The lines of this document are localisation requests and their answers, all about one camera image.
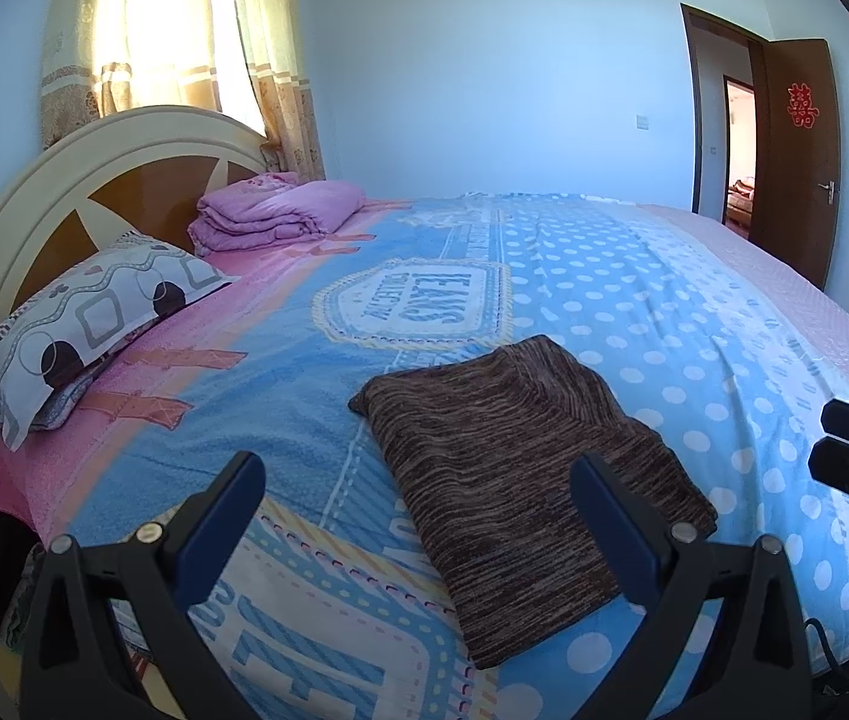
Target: silver bolt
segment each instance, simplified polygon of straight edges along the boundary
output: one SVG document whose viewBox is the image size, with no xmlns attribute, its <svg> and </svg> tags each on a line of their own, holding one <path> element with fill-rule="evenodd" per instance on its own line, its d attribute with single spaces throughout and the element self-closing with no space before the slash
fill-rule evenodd
<svg viewBox="0 0 849 720">
<path fill-rule="evenodd" d="M 74 540 L 71 536 L 58 536 L 54 541 L 51 542 L 51 551 L 55 553 L 55 555 L 63 555 L 74 544 Z"/>
<path fill-rule="evenodd" d="M 137 529 L 137 540 L 142 544 L 154 544 L 154 541 L 157 541 L 161 538 L 161 534 L 164 533 L 164 528 L 157 524 L 157 522 L 145 522 L 140 528 Z"/>
<path fill-rule="evenodd" d="M 765 552 L 770 552 L 772 555 L 779 555 L 781 550 L 784 549 L 784 545 L 781 543 L 780 538 L 767 533 L 766 536 L 761 537 L 761 549 Z"/>
<path fill-rule="evenodd" d="M 671 536 L 682 544 L 690 544 L 698 537 L 698 529 L 690 522 L 677 522 L 671 528 Z"/>
</svg>

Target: door frame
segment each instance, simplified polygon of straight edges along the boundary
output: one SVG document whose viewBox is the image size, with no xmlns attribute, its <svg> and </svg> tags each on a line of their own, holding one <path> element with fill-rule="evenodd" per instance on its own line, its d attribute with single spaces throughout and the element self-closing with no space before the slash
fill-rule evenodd
<svg viewBox="0 0 849 720">
<path fill-rule="evenodd" d="M 728 97 L 728 84 L 732 83 L 742 89 L 751 91 L 754 97 L 754 183 L 757 184 L 757 95 L 754 95 L 754 84 L 744 83 L 735 79 L 734 76 L 724 75 L 725 81 L 725 130 L 728 134 L 727 145 L 725 146 L 725 156 L 728 159 L 725 161 L 725 186 L 730 189 L 730 97 Z M 724 224 L 728 220 L 728 198 L 725 197 L 725 204 L 721 207 L 721 223 Z"/>
<path fill-rule="evenodd" d="M 701 151 L 704 148 L 704 136 L 701 133 L 701 89 L 698 74 L 698 50 L 695 46 L 694 30 L 691 28 L 694 26 L 695 28 L 706 29 L 720 37 L 738 43 L 748 50 L 748 54 L 751 57 L 751 76 L 754 83 L 745 85 L 752 86 L 754 89 L 754 117 L 757 120 L 755 122 L 757 150 L 755 151 L 754 159 L 754 197 L 756 199 L 761 196 L 761 189 L 764 183 L 764 170 L 762 169 L 767 164 L 768 159 L 766 134 L 771 124 L 771 100 L 768 90 L 768 74 L 764 61 L 764 47 L 771 41 L 736 23 L 729 22 L 720 16 L 685 4 L 684 2 L 680 4 L 680 12 L 682 12 L 682 18 L 685 21 L 687 52 L 691 60 L 691 86 L 694 92 L 694 196 L 691 200 L 691 211 L 696 214 L 701 205 Z M 727 96 L 727 87 L 725 87 L 725 100 L 727 100 Z M 728 129 L 728 138 L 730 138 L 730 129 Z M 725 208 L 727 208 L 727 199 L 725 199 Z"/>
</svg>

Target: white patterned pillow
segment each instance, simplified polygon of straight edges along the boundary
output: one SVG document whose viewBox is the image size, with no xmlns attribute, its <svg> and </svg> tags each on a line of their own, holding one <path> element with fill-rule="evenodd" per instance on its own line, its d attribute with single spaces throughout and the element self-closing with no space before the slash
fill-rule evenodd
<svg viewBox="0 0 849 720">
<path fill-rule="evenodd" d="M 237 281 L 137 232 L 75 265 L 0 325 L 0 412 L 10 449 L 49 397 L 129 333 Z"/>
</svg>

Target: door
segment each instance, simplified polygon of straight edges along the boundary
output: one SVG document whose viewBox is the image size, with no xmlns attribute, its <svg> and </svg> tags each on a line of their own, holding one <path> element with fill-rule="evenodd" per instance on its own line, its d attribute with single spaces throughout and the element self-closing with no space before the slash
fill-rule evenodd
<svg viewBox="0 0 849 720">
<path fill-rule="evenodd" d="M 765 43 L 763 55 L 751 241 L 823 289 L 841 179 L 830 52 L 824 40 L 781 40 Z"/>
</svg>

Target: black cable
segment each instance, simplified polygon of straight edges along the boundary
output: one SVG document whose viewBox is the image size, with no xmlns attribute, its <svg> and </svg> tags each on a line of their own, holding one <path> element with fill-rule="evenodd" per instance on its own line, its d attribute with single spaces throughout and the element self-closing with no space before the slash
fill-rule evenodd
<svg viewBox="0 0 849 720">
<path fill-rule="evenodd" d="M 824 633 L 824 626 L 821 624 L 821 620 L 816 617 L 809 617 L 805 620 L 805 627 L 807 628 L 809 625 L 813 626 L 814 630 L 818 632 L 818 638 L 821 640 L 821 649 L 824 650 L 827 665 L 830 666 L 831 674 L 835 677 L 834 683 L 836 688 L 842 692 L 849 690 L 848 673 L 841 668 L 840 664 L 838 664 L 838 659 L 834 656 L 834 652 L 831 651 L 831 645 L 827 641 L 827 635 Z"/>
</svg>

